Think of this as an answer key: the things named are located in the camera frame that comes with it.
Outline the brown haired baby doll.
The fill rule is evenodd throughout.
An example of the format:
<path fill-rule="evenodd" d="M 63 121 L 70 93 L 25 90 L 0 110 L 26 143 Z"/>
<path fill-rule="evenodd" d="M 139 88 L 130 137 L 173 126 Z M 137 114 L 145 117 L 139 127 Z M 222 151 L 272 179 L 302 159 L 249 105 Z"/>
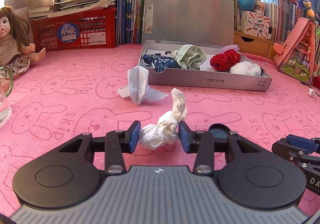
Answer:
<path fill-rule="evenodd" d="M 14 78 L 26 72 L 32 62 L 46 56 L 46 49 L 35 51 L 29 41 L 28 22 L 16 15 L 10 6 L 1 8 L 1 66 L 8 68 Z"/>

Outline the blue floral fabric pouch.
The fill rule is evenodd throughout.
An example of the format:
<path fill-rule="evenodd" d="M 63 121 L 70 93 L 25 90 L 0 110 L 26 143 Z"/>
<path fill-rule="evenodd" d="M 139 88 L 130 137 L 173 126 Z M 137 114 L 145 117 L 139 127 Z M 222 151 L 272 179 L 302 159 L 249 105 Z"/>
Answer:
<path fill-rule="evenodd" d="M 174 58 L 161 53 L 144 54 L 142 60 L 152 67 L 156 73 L 163 73 L 167 68 L 181 69 L 181 66 Z"/>

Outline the wooden drawer shelf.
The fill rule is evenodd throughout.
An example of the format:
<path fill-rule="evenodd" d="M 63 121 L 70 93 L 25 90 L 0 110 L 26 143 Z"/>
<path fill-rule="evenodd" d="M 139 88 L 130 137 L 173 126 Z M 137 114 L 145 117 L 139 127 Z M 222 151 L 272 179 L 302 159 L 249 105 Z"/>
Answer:
<path fill-rule="evenodd" d="M 234 44 L 245 53 L 262 56 L 272 60 L 276 54 L 273 50 L 274 42 L 256 36 L 234 31 Z"/>

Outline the red crochet bow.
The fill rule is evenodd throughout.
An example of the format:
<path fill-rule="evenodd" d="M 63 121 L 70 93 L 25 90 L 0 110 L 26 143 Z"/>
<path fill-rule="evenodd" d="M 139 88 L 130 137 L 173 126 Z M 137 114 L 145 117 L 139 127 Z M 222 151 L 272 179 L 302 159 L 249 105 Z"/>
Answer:
<path fill-rule="evenodd" d="M 240 54 L 229 49 L 223 53 L 216 54 L 210 59 L 210 65 L 218 72 L 229 71 L 232 66 L 240 62 Z"/>

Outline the clear glass cup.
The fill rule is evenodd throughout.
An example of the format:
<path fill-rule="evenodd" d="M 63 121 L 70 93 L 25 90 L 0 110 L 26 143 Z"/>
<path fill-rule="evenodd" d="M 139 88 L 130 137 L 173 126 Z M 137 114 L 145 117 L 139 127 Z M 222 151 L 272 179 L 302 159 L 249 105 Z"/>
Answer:
<path fill-rule="evenodd" d="M 11 73 L 11 70 L 7 67 L 1 67 L 1 71 L 6 71 L 9 76 L 9 88 L 6 91 L 3 91 L 3 88 L 1 87 L 1 113 L 0 113 L 0 120 L 1 120 L 1 128 L 8 122 L 10 119 L 12 109 L 8 102 L 8 96 L 10 95 L 14 79 Z"/>

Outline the red plastic basket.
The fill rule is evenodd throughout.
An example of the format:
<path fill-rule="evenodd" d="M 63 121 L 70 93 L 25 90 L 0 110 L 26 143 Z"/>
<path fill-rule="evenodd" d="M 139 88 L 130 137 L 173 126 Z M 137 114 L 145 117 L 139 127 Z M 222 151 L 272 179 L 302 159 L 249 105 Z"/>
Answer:
<path fill-rule="evenodd" d="M 115 7 L 107 7 L 31 21 L 36 50 L 114 48 L 116 13 Z"/>

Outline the white fluffy cat plush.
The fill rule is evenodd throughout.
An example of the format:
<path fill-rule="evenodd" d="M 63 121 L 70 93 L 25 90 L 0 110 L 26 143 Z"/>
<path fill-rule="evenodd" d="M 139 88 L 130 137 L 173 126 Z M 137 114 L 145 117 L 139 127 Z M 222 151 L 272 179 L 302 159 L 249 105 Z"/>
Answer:
<path fill-rule="evenodd" d="M 241 75 L 261 76 L 261 67 L 249 61 L 242 61 L 230 68 L 230 73 Z"/>

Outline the row of books right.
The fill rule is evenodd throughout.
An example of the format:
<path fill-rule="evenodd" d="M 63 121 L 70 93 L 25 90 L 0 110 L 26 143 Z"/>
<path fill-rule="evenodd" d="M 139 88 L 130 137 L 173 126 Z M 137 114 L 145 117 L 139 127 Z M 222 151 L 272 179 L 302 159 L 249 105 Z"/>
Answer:
<path fill-rule="evenodd" d="M 232 0 L 234 8 L 234 30 L 241 31 L 241 13 L 239 0 Z M 270 18 L 268 40 L 284 42 L 297 20 L 303 16 L 303 9 L 288 0 L 255 0 L 251 12 Z"/>

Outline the black binder clips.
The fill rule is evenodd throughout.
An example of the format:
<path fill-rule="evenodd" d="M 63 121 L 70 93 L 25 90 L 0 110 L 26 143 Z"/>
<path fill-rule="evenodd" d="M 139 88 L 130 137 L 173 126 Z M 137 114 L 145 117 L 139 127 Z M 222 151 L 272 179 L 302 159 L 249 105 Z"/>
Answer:
<path fill-rule="evenodd" d="M 260 67 L 260 73 L 258 73 L 257 76 L 263 76 L 263 73 L 265 72 L 265 67 L 268 65 L 268 62 L 256 60 L 255 63 Z"/>

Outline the white tissue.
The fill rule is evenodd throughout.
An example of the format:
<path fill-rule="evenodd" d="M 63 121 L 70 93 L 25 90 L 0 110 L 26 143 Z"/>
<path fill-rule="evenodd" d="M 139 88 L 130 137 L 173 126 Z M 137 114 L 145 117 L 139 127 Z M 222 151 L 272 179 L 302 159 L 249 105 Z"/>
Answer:
<path fill-rule="evenodd" d="M 181 121 L 188 115 L 186 100 L 183 92 L 173 88 L 171 90 L 172 109 L 161 115 L 157 124 L 148 124 L 139 132 L 139 143 L 141 146 L 156 150 L 166 144 L 173 145 L 179 139 L 176 132 Z"/>

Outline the white colourful stationery box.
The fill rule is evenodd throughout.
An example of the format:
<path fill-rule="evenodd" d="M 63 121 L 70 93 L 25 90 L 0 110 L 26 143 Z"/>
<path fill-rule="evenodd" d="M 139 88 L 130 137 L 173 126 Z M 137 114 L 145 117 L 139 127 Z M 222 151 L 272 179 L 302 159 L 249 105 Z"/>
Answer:
<path fill-rule="evenodd" d="M 270 27 L 270 18 L 251 11 L 241 13 L 241 31 L 244 34 L 267 39 Z"/>

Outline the pink house shaped toy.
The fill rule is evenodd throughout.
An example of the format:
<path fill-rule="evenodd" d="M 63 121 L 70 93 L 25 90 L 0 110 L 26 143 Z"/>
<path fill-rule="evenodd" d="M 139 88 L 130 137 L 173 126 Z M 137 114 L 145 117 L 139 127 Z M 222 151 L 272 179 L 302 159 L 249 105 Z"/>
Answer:
<path fill-rule="evenodd" d="M 311 85 L 315 69 L 316 25 L 300 17 L 284 43 L 275 43 L 273 62 L 278 71 Z"/>

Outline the purple fluffy plush heart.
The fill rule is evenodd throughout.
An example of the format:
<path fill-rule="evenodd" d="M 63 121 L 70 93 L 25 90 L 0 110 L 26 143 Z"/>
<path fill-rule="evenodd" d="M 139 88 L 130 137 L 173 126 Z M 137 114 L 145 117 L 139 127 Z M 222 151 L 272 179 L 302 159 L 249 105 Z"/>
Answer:
<path fill-rule="evenodd" d="M 240 48 L 238 47 L 238 45 L 224 46 L 220 49 L 220 53 L 224 53 L 227 50 L 234 50 L 236 52 L 239 52 Z"/>

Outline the row of blue books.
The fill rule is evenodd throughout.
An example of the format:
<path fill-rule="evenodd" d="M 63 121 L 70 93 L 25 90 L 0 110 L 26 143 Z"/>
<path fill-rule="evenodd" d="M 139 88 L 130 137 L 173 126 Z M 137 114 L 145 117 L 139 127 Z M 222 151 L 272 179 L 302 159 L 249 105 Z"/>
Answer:
<path fill-rule="evenodd" d="M 117 0 L 117 45 L 142 42 L 144 0 Z"/>

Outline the green patterned cloth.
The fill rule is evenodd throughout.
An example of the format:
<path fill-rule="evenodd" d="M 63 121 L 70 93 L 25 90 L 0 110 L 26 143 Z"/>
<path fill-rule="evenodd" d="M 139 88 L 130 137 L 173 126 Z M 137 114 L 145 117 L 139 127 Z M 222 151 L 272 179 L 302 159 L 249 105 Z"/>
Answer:
<path fill-rule="evenodd" d="M 200 70 L 206 59 L 206 52 L 196 45 L 183 45 L 171 53 L 171 57 L 182 69 Z"/>

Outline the white paper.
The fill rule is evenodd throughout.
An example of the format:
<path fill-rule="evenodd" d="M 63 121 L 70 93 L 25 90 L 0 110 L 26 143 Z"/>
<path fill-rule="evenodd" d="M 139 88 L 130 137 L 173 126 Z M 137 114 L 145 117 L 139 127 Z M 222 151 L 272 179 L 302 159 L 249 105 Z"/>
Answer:
<path fill-rule="evenodd" d="M 164 92 L 151 88 L 148 80 L 149 71 L 142 66 L 136 66 L 127 71 L 127 86 L 117 89 L 117 92 L 122 98 L 130 97 L 135 105 L 140 105 L 145 100 L 159 101 L 168 96 Z"/>

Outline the small white paper scrap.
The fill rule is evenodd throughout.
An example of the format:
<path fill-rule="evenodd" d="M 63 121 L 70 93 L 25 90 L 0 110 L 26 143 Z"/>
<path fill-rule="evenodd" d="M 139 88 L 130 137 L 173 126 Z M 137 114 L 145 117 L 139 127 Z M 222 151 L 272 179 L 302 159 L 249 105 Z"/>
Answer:
<path fill-rule="evenodd" d="M 312 98 L 315 98 L 317 93 L 312 88 L 309 88 L 308 95 Z"/>

